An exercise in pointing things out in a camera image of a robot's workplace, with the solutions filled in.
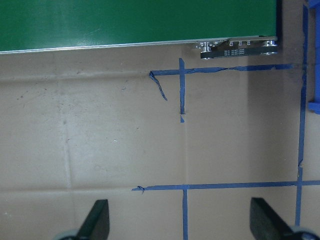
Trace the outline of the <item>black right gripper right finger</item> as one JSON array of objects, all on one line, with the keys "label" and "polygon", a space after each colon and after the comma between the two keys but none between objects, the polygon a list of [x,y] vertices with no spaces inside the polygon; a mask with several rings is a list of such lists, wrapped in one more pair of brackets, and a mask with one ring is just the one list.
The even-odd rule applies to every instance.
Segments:
[{"label": "black right gripper right finger", "polygon": [[250,231],[255,240],[297,239],[285,221],[259,197],[252,197],[250,201]]}]

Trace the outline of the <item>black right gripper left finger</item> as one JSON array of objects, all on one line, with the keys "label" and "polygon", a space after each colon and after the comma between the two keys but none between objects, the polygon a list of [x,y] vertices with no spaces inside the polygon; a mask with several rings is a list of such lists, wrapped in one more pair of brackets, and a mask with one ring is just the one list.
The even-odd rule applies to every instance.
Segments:
[{"label": "black right gripper left finger", "polygon": [[109,203],[96,200],[76,234],[77,240],[107,240],[110,233]]}]

